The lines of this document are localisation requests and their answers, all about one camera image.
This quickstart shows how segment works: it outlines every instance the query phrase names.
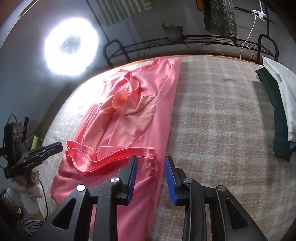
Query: yellow object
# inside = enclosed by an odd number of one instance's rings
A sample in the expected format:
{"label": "yellow object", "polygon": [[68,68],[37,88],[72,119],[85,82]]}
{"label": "yellow object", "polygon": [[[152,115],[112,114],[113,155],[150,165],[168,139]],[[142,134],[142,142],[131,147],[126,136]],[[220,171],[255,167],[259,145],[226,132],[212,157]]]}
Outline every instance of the yellow object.
{"label": "yellow object", "polygon": [[31,146],[31,150],[33,150],[33,149],[36,148],[37,141],[38,141],[38,137],[37,136],[34,136],[33,142],[32,142],[32,146]]}

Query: white cable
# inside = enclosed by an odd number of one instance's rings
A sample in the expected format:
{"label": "white cable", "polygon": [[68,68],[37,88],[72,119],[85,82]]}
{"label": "white cable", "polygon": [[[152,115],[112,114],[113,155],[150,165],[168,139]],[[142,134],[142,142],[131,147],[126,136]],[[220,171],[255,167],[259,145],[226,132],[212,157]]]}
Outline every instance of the white cable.
{"label": "white cable", "polygon": [[252,56],[253,56],[253,59],[252,59],[252,63],[254,63],[254,55],[253,55],[253,52],[252,52],[252,50],[249,48],[249,50],[251,51],[251,54],[252,54]]}
{"label": "white cable", "polygon": [[251,32],[250,32],[248,38],[246,39],[246,41],[249,39],[249,37],[250,37],[250,35],[251,35],[251,33],[252,33],[253,29],[254,29],[254,26],[255,26],[255,22],[256,22],[256,14],[254,13],[254,15],[255,15],[255,20],[254,20],[254,23],[253,23],[253,27],[252,27]]}
{"label": "white cable", "polygon": [[264,13],[263,10],[262,10],[262,4],[261,4],[260,0],[259,0],[259,3],[260,3],[261,12]]}

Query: folded clothes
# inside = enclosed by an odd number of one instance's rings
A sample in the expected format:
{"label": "folded clothes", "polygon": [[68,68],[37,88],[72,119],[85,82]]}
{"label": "folded clothes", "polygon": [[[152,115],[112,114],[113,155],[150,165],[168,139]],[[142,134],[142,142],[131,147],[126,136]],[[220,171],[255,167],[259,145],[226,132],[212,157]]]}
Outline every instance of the folded clothes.
{"label": "folded clothes", "polygon": [[274,155],[290,161],[291,154],[296,151],[296,143],[288,141],[286,115],[278,83],[265,67],[256,70],[256,73],[274,107]]}
{"label": "folded clothes", "polygon": [[288,140],[296,142],[296,75],[280,63],[263,57],[263,65],[277,81],[288,126]]}
{"label": "folded clothes", "polygon": [[129,206],[117,207],[118,240],[144,241],[157,207],[181,60],[157,58],[100,81],[96,103],[67,142],[51,186],[60,204],[79,184],[93,187],[116,176],[131,155],[138,172]]}

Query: pink t-shirt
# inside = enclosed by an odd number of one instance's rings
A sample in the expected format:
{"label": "pink t-shirt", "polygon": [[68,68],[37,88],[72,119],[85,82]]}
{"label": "pink t-shirt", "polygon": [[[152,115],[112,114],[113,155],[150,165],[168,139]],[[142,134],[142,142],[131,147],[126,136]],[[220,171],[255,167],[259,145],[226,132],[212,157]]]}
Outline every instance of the pink t-shirt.
{"label": "pink t-shirt", "polygon": [[119,241],[145,240],[151,226],[180,66],[180,59],[156,58],[105,77],[98,101],[83,116],[74,140],[67,141],[68,150],[53,179],[51,196],[60,204],[79,184],[93,187],[116,176],[136,155],[132,201],[117,206]]}

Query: metal screw head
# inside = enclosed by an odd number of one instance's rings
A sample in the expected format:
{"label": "metal screw head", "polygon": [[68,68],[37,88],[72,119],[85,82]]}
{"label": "metal screw head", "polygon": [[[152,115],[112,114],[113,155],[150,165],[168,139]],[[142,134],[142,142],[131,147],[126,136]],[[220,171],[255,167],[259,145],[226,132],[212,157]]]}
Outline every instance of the metal screw head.
{"label": "metal screw head", "polygon": [[224,187],[223,185],[219,185],[217,187],[217,189],[220,191],[220,192],[224,192],[226,190],[226,187]]}
{"label": "metal screw head", "polygon": [[84,189],[85,189],[85,185],[83,185],[83,184],[80,184],[76,187],[76,190],[79,192],[83,191]]}
{"label": "metal screw head", "polygon": [[117,182],[119,182],[119,177],[113,177],[113,178],[111,178],[110,179],[110,181],[112,182],[112,183],[117,183]]}
{"label": "metal screw head", "polygon": [[183,182],[190,184],[190,183],[192,183],[192,178],[189,178],[189,177],[184,178]]}

